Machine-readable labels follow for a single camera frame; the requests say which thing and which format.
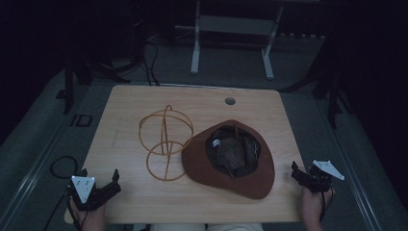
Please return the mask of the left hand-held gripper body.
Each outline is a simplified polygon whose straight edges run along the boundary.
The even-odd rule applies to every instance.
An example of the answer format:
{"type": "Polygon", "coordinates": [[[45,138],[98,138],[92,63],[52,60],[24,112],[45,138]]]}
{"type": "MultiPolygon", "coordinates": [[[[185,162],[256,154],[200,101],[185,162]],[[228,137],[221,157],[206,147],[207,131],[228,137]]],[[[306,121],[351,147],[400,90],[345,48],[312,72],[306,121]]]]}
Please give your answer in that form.
{"type": "Polygon", "coordinates": [[[94,211],[121,192],[118,182],[97,189],[94,177],[72,176],[71,183],[72,198],[79,211],[94,211]]]}

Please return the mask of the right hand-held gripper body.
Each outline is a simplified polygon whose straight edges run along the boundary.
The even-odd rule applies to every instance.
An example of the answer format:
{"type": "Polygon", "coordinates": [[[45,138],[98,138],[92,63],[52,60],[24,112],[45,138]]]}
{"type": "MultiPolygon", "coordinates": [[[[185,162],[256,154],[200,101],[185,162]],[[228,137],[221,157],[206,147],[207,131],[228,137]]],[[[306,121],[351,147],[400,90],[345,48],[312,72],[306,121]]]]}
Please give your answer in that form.
{"type": "Polygon", "coordinates": [[[344,180],[345,177],[330,161],[313,161],[307,172],[297,171],[297,182],[311,193],[325,193],[331,188],[332,178],[344,180]]]}

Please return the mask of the gold wire hat stand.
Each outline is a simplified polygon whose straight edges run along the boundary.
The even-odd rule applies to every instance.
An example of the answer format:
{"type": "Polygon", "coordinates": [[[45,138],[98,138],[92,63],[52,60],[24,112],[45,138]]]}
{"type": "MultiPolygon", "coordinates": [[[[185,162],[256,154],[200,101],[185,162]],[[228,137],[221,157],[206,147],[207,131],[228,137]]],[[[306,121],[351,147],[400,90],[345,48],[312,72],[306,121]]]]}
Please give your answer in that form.
{"type": "Polygon", "coordinates": [[[163,182],[182,178],[186,172],[181,154],[191,142],[193,133],[190,118],[171,105],[143,117],[139,122],[138,139],[146,152],[148,173],[163,182]]]}

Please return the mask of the brown felt hat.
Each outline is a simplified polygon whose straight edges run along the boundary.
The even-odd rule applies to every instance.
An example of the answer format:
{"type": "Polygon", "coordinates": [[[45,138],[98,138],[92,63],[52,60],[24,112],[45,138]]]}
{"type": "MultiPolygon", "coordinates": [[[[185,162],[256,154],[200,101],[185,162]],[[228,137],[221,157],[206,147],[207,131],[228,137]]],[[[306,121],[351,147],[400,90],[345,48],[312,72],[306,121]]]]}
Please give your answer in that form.
{"type": "Polygon", "coordinates": [[[251,199],[265,198],[274,183],[274,163],[263,137],[227,120],[194,136],[182,151],[182,165],[195,182],[251,199]]]}

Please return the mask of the person's left hand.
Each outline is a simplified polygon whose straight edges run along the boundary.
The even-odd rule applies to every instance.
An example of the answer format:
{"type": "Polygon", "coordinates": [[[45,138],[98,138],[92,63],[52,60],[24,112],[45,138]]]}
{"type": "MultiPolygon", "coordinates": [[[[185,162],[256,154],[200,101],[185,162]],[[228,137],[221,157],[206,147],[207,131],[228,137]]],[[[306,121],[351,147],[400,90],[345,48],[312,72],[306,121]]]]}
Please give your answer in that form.
{"type": "Polygon", "coordinates": [[[105,231],[106,228],[106,205],[90,212],[79,211],[73,200],[70,200],[74,217],[78,220],[81,231],[105,231]]]}

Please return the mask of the black tripod stand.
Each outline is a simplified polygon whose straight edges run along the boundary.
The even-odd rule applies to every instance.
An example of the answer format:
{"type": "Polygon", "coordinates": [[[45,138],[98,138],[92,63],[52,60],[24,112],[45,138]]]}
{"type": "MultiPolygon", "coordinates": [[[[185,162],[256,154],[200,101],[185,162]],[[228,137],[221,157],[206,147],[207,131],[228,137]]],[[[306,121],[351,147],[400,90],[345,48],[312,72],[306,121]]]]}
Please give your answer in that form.
{"type": "Polygon", "coordinates": [[[86,75],[87,66],[101,72],[108,79],[112,79],[119,83],[130,83],[130,80],[120,77],[119,73],[129,70],[140,63],[141,61],[132,60],[124,66],[107,68],[94,61],[85,53],[80,52],[76,46],[70,44],[64,56],[64,89],[60,90],[56,96],[57,99],[64,100],[64,114],[67,115],[69,113],[74,103],[74,76],[77,76],[79,80],[83,81],[86,85],[91,83],[91,77],[87,77],[86,75]]]}
{"type": "Polygon", "coordinates": [[[332,38],[327,37],[307,71],[306,76],[302,80],[280,89],[279,92],[293,92],[312,82],[317,82],[312,91],[312,95],[315,99],[323,99],[326,94],[329,94],[327,120],[331,127],[336,129],[336,114],[342,112],[338,100],[344,103],[345,108],[350,113],[352,112],[340,94],[342,75],[343,67],[340,62],[339,54],[336,52],[335,42],[332,38]]]}

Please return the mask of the black rectangular floor bracket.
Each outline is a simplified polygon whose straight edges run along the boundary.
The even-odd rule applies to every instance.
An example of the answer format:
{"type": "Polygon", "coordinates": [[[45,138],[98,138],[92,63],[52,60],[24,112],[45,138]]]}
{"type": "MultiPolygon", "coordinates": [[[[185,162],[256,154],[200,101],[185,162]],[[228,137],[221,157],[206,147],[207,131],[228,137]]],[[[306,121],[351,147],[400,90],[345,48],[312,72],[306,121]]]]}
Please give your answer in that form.
{"type": "Polygon", "coordinates": [[[70,127],[90,127],[93,121],[92,115],[75,115],[69,126],[70,127]]]}

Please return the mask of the white metal desk frame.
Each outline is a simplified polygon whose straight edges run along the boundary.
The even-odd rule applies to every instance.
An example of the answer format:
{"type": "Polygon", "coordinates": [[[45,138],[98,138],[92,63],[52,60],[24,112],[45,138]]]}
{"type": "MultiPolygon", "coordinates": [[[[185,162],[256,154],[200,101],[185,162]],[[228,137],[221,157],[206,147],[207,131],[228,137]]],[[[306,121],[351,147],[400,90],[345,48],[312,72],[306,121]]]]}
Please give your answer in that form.
{"type": "Polygon", "coordinates": [[[270,4],[276,4],[275,14],[272,19],[261,19],[260,17],[238,17],[227,15],[206,14],[202,12],[202,3],[205,0],[194,1],[194,26],[193,49],[191,55],[190,73],[196,75],[199,72],[202,32],[214,32],[222,34],[264,36],[268,42],[260,50],[263,68],[267,80],[275,78],[270,51],[277,36],[282,15],[289,4],[319,3],[319,0],[266,0],[270,4]]]}

